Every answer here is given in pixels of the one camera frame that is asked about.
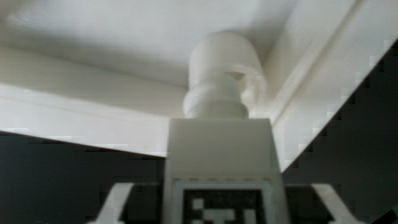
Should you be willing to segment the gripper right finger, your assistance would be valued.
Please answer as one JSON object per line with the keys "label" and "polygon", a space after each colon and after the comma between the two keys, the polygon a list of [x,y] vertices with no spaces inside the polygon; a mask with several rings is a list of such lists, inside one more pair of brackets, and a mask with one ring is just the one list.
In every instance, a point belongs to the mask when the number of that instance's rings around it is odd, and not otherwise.
{"label": "gripper right finger", "polygon": [[311,187],[334,218],[329,224],[366,224],[352,215],[333,186],[329,184],[313,184]]}

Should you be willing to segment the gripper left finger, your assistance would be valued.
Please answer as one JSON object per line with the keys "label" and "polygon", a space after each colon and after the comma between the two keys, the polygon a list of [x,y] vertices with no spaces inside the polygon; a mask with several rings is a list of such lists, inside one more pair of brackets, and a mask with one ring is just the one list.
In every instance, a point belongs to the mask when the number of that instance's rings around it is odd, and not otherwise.
{"label": "gripper left finger", "polygon": [[87,224],[125,224],[121,220],[123,209],[134,183],[116,183],[109,192],[96,219]]}

